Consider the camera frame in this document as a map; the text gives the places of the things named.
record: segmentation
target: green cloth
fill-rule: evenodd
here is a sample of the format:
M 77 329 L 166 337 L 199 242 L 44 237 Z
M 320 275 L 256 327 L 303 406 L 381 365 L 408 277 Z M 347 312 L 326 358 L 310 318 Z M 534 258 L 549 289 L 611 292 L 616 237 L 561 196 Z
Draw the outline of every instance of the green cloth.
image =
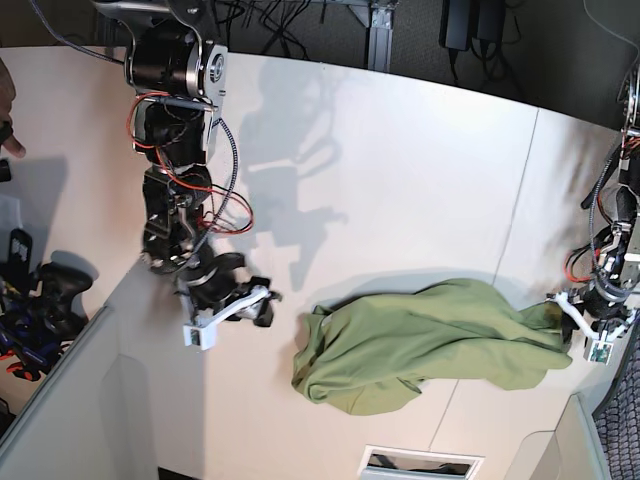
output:
M 334 312 L 316 307 L 305 318 L 309 344 L 294 359 L 292 385 L 352 415 L 398 410 L 433 378 L 533 388 L 547 370 L 571 364 L 561 317 L 551 302 L 518 312 L 495 288 L 469 279 L 362 297 Z

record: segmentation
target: white table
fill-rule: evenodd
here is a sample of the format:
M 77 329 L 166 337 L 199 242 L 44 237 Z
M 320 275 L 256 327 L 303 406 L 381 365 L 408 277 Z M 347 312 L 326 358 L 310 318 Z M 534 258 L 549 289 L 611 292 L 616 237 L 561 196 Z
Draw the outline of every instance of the white table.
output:
M 16 173 L 25 210 L 49 231 L 46 255 L 72 251 L 99 272 L 84 297 L 95 311 L 139 250 L 147 163 L 124 134 L 133 93 L 117 67 L 65 48 L 0 56 L 19 90 L 15 126 L 29 151 Z M 271 329 L 223 325 L 220 344 L 197 355 L 180 346 L 170 289 L 142 267 L 125 277 L 109 303 L 119 352 L 148 375 L 158 463 L 207 479 L 353 480 L 375 444 L 484 456 L 476 480 L 503 478 L 520 443 L 552 430 L 569 395 L 610 370 L 576 349 L 570 368 L 534 390 L 438 380 L 398 412 L 350 417 L 290 387 L 304 344 L 298 318 L 318 302 L 454 276 L 494 283 L 516 307 L 540 301 L 562 282 L 565 252 L 586 239 L 578 203 L 614 132 L 322 64 L 231 55 L 227 82 L 223 116 L 257 222 L 220 246 L 247 253 L 285 299 Z M 214 178 L 224 179 L 229 158 L 220 136 Z

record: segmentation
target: person's hand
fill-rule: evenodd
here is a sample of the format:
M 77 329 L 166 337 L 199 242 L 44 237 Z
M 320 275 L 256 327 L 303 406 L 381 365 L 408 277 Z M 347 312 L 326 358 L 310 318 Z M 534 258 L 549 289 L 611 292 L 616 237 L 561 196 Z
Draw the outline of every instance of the person's hand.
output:
M 11 103 L 14 98 L 16 98 L 16 88 L 13 85 L 13 80 L 11 80 L 11 75 L 9 75 L 9 70 L 0 59 L 0 124 L 2 122 L 12 123 L 9 113 L 11 112 Z M 18 158 L 24 157 L 25 153 L 27 153 L 22 144 L 13 135 L 5 140 L 2 147 Z

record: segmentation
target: white surface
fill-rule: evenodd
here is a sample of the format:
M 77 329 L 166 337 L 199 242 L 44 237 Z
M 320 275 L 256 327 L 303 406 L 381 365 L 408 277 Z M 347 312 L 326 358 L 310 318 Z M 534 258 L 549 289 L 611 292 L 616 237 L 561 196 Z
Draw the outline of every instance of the white surface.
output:
M 366 444 L 429 449 L 455 382 L 374 417 L 314 405 L 290 385 L 298 317 L 356 292 L 491 281 L 537 110 L 303 62 L 229 69 L 224 117 L 258 219 L 232 243 L 284 301 L 271 329 L 221 325 L 206 353 L 205 478 L 352 480 Z
M 92 327 L 13 425 L 0 480 L 157 479 L 144 370 L 118 356 L 110 312 Z
M 529 480 L 536 471 L 540 459 L 545 455 L 549 448 L 549 442 L 553 438 L 554 432 L 535 432 L 522 441 L 518 448 L 518 453 L 509 466 L 509 471 L 504 480 Z M 547 480 L 555 478 L 553 474 L 549 475 Z
M 184 346 L 184 319 L 174 292 L 171 283 L 139 262 L 107 304 L 118 324 L 120 353 L 145 367 L 146 408 L 158 465 L 203 478 L 205 455 L 212 453 L 204 443 L 210 415 L 204 408 L 204 390 L 210 380 L 205 377 L 204 354 Z M 135 384 L 132 391 L 138 391 Z
M 587 214 L 579 203 L 600 173 L 614 137 L 609 130 L 540 110 L 495 281 L 516 308 L 543 301 L 545 292 L 563 284 L 566 252 L 588 239 Z M 593 376 L 615 372 L 615 359 L 605 367 L 582 358 L 584 337 L 575 335 L 573 345 L 573 363 L 550 371 L 530 391 L 507 392 L 487 382 L 461 380 L 432 448 L 486 456 L 478 480 L 503 478 L 525 437 L 555 429 L 571 393 Z
M 555 437 L 562 459 L 558 480 L 611 480 L 591 412 L 578 395 L 569 399 Z
M 2 56 L 21 72 L 19 95 L 26 82 L 40 99 L 39 110 L 16 112 L 17 131 L 32 132 L 22 136 L 29 154 L 44 156 L 53 142 L 48 148 L 75 159 L 49 242 L 85 256 L 115 285 L 137 254 L 143 222 L 146 162 L 129 151 L 122 127 L 132 92 L 112 66 L 63 48 Z M 123 353 L 147 370 L 158 463 L 208 480 L 354 480 L 365 445 L 375 444 L 486 456 L 476 480 L 504 478 L 522 440 L 555 428 L 593 369 L 576 360 L 520 392 L 435 380 L 398 412 L 350 417 L 291 388 L 292 357 L 305 341 L 298 317 L 318 302 L 417 290 L 452 276 L 495 278 L 517 307 L 537 301 L 556 285 L 566 250 L 584 240 L 586 215 L 575 208 L 612 133 L 366 71 L 243 55 L 231 55 L 228 68 L 224 117 L 239 144 L 240 191 L 257 223 L 250 235 L 222 244 L 248 253 L 285 299 L 271 329 L 224 324 L 219 345 L 196 354 L 181 345 L 171 288 L 142 267 L 127 276 L 112 301 Z M 42 117 L 59 110 L 71 127 L 60 122 L 41 133 Z M 87 134 L 95 118 L 102 128 Z M 48 141 L 36 142 L 34 152 L 30 142 L 39 135 Z M 78 142 L 101 149 L 87 154 Z M 225 145 L 219 137 L 210 164 L 216 179 L 229 166 Z M 590 178 L 575 174 L 583 168 Z M 30 195 L 46 183 L 33 178 Z M 111 288 L 105 282 L 100 293 Z

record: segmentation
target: black strap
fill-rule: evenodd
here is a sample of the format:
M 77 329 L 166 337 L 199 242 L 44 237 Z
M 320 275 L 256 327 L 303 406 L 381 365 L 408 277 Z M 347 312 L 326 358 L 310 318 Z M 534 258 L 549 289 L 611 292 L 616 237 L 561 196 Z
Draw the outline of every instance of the black strap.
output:
M 6 142 L 13 135 L 13 128 L 9 122 L 2 122 L 0 126 L 0 145 Z

